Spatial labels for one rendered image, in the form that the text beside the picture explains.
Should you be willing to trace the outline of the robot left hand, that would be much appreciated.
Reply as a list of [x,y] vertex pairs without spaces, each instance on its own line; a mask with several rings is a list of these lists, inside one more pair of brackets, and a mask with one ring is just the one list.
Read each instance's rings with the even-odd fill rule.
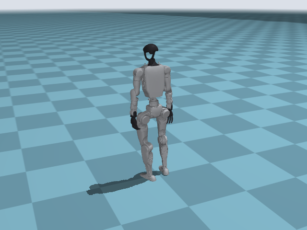
[[131,124],[132,124],[132,127],[134,128],[134,129],[136,129],[136,130],[139,130],[140,128],[138,128],[138,126],[137,126],[137,121],[136,121],[136,117],[137,117],[137,113],[136,113],[136,111],[134,111],[133,112],[133,116],[132,115],[130,115],[131,116]]

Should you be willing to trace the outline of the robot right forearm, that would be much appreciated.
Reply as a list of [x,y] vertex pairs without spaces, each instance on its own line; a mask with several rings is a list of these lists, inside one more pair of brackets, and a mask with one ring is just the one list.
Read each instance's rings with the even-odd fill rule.
[[166,104],[167,104],[166,107],[167,107],[167,109],[171,109],[171,105],[172,105],[172,102],[173,102],[173,100],[172,100],[172,89],[170,91],[166,92],[165,95],[166,95]]

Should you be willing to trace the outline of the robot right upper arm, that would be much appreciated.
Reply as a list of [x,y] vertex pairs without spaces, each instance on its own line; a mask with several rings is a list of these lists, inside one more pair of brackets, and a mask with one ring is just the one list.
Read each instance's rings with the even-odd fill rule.
[[171,77],[170,77],[170,72],[171,68],[169,66],[163,65],[165,68],[165,92],[168,92],[171,90]]

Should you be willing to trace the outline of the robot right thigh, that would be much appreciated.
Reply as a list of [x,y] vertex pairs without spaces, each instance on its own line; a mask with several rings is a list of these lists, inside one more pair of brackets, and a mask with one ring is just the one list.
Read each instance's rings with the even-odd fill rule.
[[156,118],[157,121],[157,127],[158,127],[158,143],[161,145],[166,144],[165,139],[165,130],[166,130],[166,123],[167,123],[167,117],[169,116],[170,112],[169,110],[162,106],[163,114]]

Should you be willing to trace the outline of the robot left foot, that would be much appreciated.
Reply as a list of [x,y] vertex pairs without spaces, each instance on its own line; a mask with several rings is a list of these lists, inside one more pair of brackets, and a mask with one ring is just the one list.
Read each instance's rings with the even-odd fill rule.
[[155,177],[154,175],[151,175],[151,176],[149,177],[149,176],[147,176],[146,173],[141,173],[140,176],[143,177],[143,178],[145,178],[145,179],[148,179],[148,180],[150,180],[150,181],[152,181],[152,182],[156,181],[156,177]]

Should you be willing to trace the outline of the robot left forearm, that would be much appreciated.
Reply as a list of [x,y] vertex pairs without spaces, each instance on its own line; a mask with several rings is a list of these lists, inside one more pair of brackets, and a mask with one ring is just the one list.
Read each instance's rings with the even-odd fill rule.
[[134,90],[130,91],[130,97],[131,97],[130,115],[133,116],[134,111],[136,111],[137,113],[137,103],[138,103],[138,97],[136,97],[136,92]]

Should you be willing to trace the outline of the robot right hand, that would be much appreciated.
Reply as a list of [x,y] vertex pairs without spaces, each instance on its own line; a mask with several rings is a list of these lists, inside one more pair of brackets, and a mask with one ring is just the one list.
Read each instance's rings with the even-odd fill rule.
[[[169,121],[169,124],[170,124],[170,121],[171,121],[171,123],[173,122],[173,113],[172,113],[172,109],[173,109],[173,105],[171,105],[171,109],[168,109],[169,112],[170,112],[170,114],[169,114],[169,116],[168,116],[168,118],[167,118],[167,123],[168,123],[168,121]],[[169,118],[169,117],[170,117],[170,118]]]

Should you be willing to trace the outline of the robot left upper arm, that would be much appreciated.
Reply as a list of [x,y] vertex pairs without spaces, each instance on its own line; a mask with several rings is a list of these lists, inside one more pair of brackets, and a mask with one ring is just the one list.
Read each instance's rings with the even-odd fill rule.
[[133,90],[136,92],[136,96],[140,94],[141,76],[143,75],[143,73],[144,67],[136,68],[133,71]]

